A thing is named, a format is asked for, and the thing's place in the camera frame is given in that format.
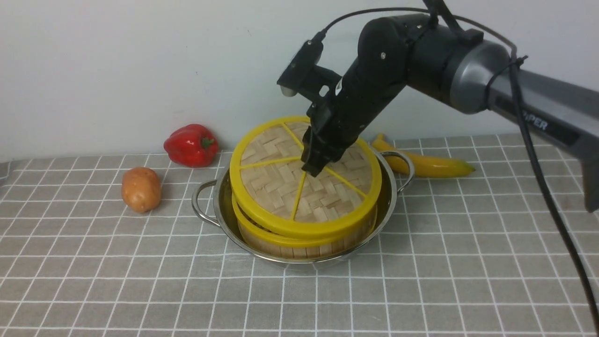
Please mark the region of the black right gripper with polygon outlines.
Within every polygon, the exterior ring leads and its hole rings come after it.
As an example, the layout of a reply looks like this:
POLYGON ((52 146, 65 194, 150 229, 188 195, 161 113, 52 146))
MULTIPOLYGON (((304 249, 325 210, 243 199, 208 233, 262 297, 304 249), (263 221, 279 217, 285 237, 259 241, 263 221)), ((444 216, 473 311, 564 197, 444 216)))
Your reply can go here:
POLYGON ((317 177, 403 89, 403 76, 386 71, 348 70, 325 103, 308 109, 310 128, 303 137, 302 170, 317 177))

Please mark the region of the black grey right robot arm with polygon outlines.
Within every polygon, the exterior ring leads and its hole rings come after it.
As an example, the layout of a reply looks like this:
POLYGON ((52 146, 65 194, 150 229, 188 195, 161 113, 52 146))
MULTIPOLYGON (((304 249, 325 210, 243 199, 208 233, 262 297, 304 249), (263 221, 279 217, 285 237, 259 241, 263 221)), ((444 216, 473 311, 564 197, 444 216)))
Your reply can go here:
POLYGON ((531 71, 477 29, 453 18, 387 16, 369 21, 358 54, 308 111, 302 169, 311 176, 338 161, 406 87, 464 114, 490 110, 517 122, 581 163, 587 211, 598 209, 598 92, 531 71))

